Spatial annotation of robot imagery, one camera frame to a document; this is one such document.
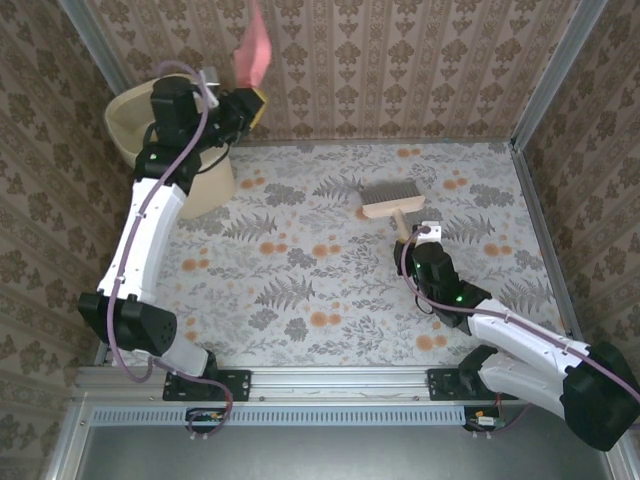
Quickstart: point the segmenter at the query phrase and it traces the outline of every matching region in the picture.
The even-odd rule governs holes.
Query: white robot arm
[[[640,415],[640,386],[620,351],[551,332],[460,280],[440,233],[425,222],[413,235],[415,246],[397,244],[394,256],[445,325],[482,343],[460,363],[458,387],[527,400],[564,419],[587,444],[610,450]]]
[[[206,92],[197,93],[213,110],[201,116],[194,100],[196,87],[188,79],[163,77],[153,84],[157,141],[143,145],[136,158],[136,181],[120,243],[98,291],[81,294],[78,310],[112,347],[154,357],[190,377],[212,379],[217,374],[215,355],[177,335],[175,315],[154,306],[155,286],[169,233],[200,170],[200,152],[229,148],[244,137],[260,119],[266,99],[254,88],[216,96],[201,82],[200,90],[205,87]],[[193,149],[187,148],[196,141]],[[177,158],[184,160],[178,164]],[[149,202],[145,208],[143,202]],[[115,345],[109,342],[110,331]]]

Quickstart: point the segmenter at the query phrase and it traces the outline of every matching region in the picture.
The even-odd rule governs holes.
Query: brush
[[[398,224],[398,239],[406,242],[411,234],[404,220],[404,214],[417,212],[424,207],[424,195],[421,195],[415,182],[386,183],[365,188],[360,191],[362,213],[369,218],[395,218]]]

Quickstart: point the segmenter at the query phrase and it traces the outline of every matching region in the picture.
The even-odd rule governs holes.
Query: fern pattern
[[[552,298],[551,287],[548,283],[542,283],[539,278],[535,282],[523,278],[522,283],[510,279],[500,295],[500,300],[505,305],[527,314],[533,309],[539,312],[542,305]]]
[[[491,225],[491,219],[486,220],[482,215],[478,218],[465,215],[466,218],[453,217],[447,222],[447,227],[443,229],[443,238],[456,242],[479,243],[485,235],[491,235],[496,231]]]
[[[407,223],[440,222],[461,278],[562,332],[503,144],[236,147],[232,168],[234,197],[172,229],[156,287],[178,333],[223,364],[457,364],[473,350],[416,308],[393,261],[395,221],[359,211],[361,188],[407,178],[426,197]]]
[[[296,308],[296,306],[303,300],[309,300],[310,297],[315,296],[316,292],[313,291],[313,282],[307,283],[307,280],[302,277],[302,281],[298,281],[293,277],[287,277],[289,281],[281,278],[276,278],[269,282],[269,285],[264,287],[264,292],[258,295],[255,303],[265,305],[268,307],[282,308]]]
[[[258,240],[263,235],[277,229],[276,219],[270,218],[268,213],[264,217],[254,213],[253,218],[241,215],[238,220],[225,229],[222,235],[228,238],[251,241]]]
[[[345,201],[349,195],[362,189],[362,180],[344,175],[340,177],[329,176],[320,182],[320,186],[313,191],[313,195],[330,198],[331,200]]]

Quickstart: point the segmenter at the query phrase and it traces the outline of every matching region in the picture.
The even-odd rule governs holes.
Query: damask wallpaper
[[[129,181],[111,92],[56,2],[0,2],[0,478],[38,478],[93,332],[76,313],[109,262]]]
[[[525,156],[584,333],[640,375],[640,2],[608,2]]]
[[[130,85],[173,58],[233,82],[245,0],[87,2]],[[274,56],[252,138],[506,139],[577,3],[262,0]]]

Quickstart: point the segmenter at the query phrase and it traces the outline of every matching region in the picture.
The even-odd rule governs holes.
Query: wallpaper
[[[95,335],[76,313],[128,205],[111,96],[55,2],[0,2],[0,478],[38,478]]]
[[[525,155],[582,330],[640,375],[639,2],[608,2]]]
[[[87,1],[130,85],[173,58],[233,83],[245,0]],[[274,55],[254,140],[506,139],[578,2],[260,3]]]
[[[456,365],[478,341],[420,312],[390,217],[358,194],[413,179],[461,278],[564,332],[505,143],[235,148],[239,191],[171,232],[158,304],[227,366]]]

